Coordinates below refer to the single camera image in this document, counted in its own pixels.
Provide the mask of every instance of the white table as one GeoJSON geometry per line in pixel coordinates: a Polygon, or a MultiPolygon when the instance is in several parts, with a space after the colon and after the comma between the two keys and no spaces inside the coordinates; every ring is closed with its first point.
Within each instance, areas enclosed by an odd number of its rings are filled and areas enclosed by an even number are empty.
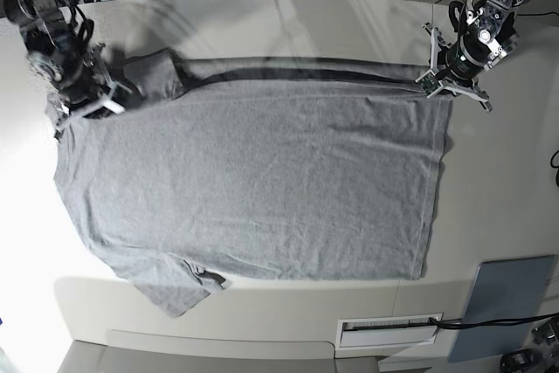
{"type": "MultiPolygon", "coordinates": [[[[434,19],[452,39],[444,6],[390,0],[126,0],[84,12],[96,22],[96,39],[127,55],[169,45],[191,58],[320,56],[427,65],[429,37],[421,25],[434,19]]],[[[8,65],[0,68],[0,116],[9,136],[0,153],[10,159],[0,166],[6,211],[0,315],[10,324],[0,328],[0,346],[16,363],[33,364],[25,355],[34,346],[35,357],[56,364],[70,336],[110,344],[111,330],[332,342],[340,318],[461,316],[480,262],[559,253],[559,189],[549,167],[559,149],[559,28],[525,20],[517,27],[517,53],[481,77],[494,111],[456,100],[422,280],[231,277],[229,290],[172,320],[80,244],[52,184],[56,150],[42,116],[44,87],[23,82],[23,43],[14,27],[1,23],[0,54],[8,65]]],[[[559,309],[554,286],[543,313],[559,309]]],[[[444,332],[431,346],[351,355],[390,356],[383,363],[445,357],[452,338],[444,332]]]]}

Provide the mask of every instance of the blue panel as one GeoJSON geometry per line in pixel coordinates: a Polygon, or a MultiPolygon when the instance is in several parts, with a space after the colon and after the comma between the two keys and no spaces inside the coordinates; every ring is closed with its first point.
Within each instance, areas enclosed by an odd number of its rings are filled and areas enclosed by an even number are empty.
{"type": "MultiPolygon", "coordinates": [[[[536,316],[555,256],[485,262],[473,283],[463,323],[536,316]]],[[[531,324],[459,331],[448,361],[464,362],[518,349],[531,324]]]]}

